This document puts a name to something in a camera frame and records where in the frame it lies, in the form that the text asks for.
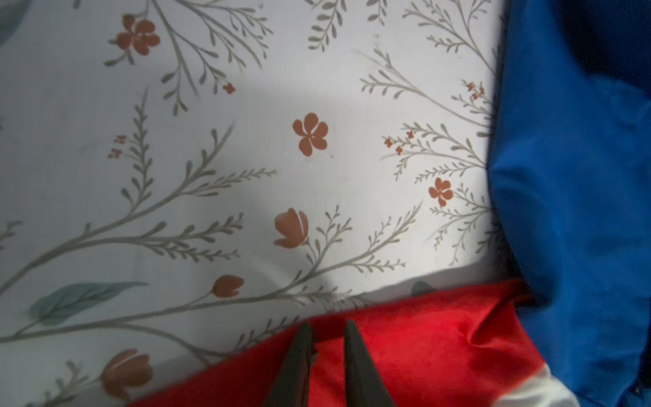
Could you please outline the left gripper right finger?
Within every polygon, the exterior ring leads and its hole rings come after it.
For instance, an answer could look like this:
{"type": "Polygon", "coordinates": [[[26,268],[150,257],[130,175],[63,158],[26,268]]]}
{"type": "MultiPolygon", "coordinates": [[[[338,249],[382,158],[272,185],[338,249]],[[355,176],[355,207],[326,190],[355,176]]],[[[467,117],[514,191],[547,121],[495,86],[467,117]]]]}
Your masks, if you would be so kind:
{"type": "Polygon", "coordinates": [[[395,407],[353,321],[347,321],[344,330],[344,371],[348,407],[395,407]]]}

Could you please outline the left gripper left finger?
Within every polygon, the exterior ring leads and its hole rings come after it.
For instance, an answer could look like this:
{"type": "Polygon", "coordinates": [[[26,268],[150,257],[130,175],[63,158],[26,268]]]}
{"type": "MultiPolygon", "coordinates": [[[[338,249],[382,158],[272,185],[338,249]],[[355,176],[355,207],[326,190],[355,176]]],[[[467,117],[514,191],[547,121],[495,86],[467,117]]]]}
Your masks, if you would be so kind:
{"type": "Polygon", "coordinates": [[[310,373],[318,357],[314,331],[309,324],[297,330],[264,407],[306,407],[309,404],[310,373]]]}

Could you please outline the blue red white jacket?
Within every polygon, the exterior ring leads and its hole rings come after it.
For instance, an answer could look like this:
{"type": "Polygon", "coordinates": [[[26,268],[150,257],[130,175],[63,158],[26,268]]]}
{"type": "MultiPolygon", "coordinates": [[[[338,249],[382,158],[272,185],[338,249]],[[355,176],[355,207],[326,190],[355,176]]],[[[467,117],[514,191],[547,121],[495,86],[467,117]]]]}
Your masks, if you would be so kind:
{"type": "MultiPolygon", "coordinates": [[[[557,404],[647,406],[650,4],[513,1],[493,203],[524,278],[309,321],[310,393],[346,405],[353,321],[395,406],[495,406],[551,365],[557,404]]],[[[258,406],[298,329],[140,400],[258,406]]]]}

